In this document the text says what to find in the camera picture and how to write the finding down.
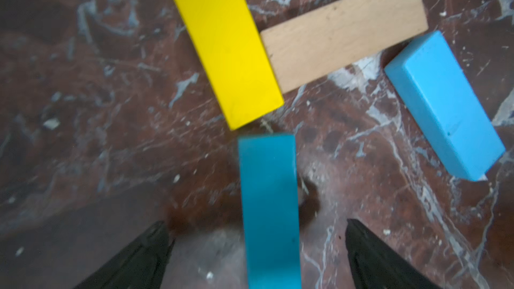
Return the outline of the teal long block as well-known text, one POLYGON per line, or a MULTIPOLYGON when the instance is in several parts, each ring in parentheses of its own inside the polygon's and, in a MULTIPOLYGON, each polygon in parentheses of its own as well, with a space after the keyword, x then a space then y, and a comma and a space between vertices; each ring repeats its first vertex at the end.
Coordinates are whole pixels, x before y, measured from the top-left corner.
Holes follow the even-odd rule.
POLYGON ((241 137, 238 155, 248 285, 301 288, 294 136, 241 137))

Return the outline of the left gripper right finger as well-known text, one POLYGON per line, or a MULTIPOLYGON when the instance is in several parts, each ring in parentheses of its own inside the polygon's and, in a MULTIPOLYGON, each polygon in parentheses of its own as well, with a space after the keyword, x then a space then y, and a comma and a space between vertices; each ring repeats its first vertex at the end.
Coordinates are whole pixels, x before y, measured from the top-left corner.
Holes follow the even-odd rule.
POLYGON ((348 219, 345 245, 356 288, 438 288, 357 219, 348 219))

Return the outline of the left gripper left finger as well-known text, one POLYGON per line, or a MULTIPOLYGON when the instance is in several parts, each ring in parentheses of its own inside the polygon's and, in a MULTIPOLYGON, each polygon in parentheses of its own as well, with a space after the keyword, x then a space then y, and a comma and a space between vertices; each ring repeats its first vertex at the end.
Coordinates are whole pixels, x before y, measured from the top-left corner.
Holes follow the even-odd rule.
POLYGON ((174 245, 165 222, 155 222, 76 288, 160 288, 174 245))

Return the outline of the natural wood block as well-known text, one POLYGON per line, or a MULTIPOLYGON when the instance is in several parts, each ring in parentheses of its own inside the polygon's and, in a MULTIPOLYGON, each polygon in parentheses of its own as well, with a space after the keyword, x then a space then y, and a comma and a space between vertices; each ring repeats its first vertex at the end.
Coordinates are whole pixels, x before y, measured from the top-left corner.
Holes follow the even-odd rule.
POLYGON ((422 0, 339 0, 261 32, 287 93, 428 29, 422 0))

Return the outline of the light blue long block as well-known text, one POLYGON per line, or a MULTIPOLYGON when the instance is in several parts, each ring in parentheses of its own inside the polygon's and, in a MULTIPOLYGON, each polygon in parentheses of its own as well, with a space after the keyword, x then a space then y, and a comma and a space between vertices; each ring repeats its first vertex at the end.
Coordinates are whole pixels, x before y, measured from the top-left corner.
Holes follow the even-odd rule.
POLYGON ((505 147, 441 32, 416 38, 385 73, 446 170, 480 180, 505 147))

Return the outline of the long yellow block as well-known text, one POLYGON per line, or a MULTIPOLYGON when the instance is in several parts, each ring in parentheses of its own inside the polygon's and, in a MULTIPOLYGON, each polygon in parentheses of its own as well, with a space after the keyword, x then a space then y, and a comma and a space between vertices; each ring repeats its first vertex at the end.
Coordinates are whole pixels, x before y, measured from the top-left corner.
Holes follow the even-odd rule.
POLYGON ((246 0, 174 0, 228 126, 284 104, 246 0))

